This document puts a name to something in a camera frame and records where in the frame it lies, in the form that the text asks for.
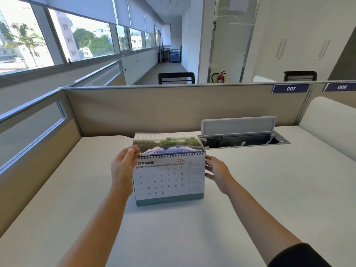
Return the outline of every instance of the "red fire extinguisher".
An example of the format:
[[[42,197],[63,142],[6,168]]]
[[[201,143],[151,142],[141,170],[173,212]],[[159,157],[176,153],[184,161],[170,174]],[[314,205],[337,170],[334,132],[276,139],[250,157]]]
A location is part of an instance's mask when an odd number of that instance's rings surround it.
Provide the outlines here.
[[[216,75],[216,74],[220,74],[220,75],[217,77],[217,83],[224,83],[224,81],[225,81],[225,76],[224,76],[224,74],[227,75],[227,74],[224,73],[224,72],[226,72],[226,71],[227,71],[227,70],[225,70],[225,71],[223,71],[223,72],[220,72],[220,73],[214,73],[214,74],[212,74],[212,75],[211,75],[211,81],[212,81],[213,83],[215,83],[214,80],[212,79],[212,76],[214,76],[214,75]]]

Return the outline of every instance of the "calendar base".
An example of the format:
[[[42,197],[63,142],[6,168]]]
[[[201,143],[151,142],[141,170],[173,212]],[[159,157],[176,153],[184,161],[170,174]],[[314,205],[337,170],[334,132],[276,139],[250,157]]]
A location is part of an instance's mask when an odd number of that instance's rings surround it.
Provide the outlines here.
[[[160,203],[181,202],[184,200],[195,200],[204,198],[204,193],[180,195],[172,197],[158,197],[155,199],[137,200],[136,206],[146,206]]]

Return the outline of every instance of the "desk calendar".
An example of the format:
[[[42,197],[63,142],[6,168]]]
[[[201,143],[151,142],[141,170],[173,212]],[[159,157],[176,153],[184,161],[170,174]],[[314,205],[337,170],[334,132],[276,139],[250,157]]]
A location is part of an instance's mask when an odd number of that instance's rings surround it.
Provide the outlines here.
[[[195,135],[136,133],[141,155],[133,170],[136,205],[204,197],[205,151]]]

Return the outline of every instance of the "black wire binding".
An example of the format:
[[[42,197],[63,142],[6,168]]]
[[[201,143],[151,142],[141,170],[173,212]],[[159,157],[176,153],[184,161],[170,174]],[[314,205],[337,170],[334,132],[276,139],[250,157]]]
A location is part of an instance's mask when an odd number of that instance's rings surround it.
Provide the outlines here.
[[[176,156],[190,156],[190,155],[198,155],[198,154],[205,154],[205,150],[197,150],[189,151],[189,152],[180,152],[180,153],[157,153],[157,154],[141,154],[139,155],[138,159],[151,159],[151,158],[162,158],[162,157],[172,157],[173,155]]]

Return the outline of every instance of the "hand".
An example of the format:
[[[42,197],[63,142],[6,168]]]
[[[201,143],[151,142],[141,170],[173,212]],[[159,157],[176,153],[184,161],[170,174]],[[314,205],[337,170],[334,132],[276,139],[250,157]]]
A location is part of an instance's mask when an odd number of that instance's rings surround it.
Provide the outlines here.
[[[132,171],[140,153],[140,148],[137,145],[132,145],[118,153],[111,163],[111,191],[119,191],[127,198],[132,194],[134,191]]]
[[[235,179],[231,176],[228,167],[224,162],[218,160],[216,157],[205,155],[205,169],[212,172],[205,173],[205,176],[213,180],[221,192],[228,193],[228,187]]]

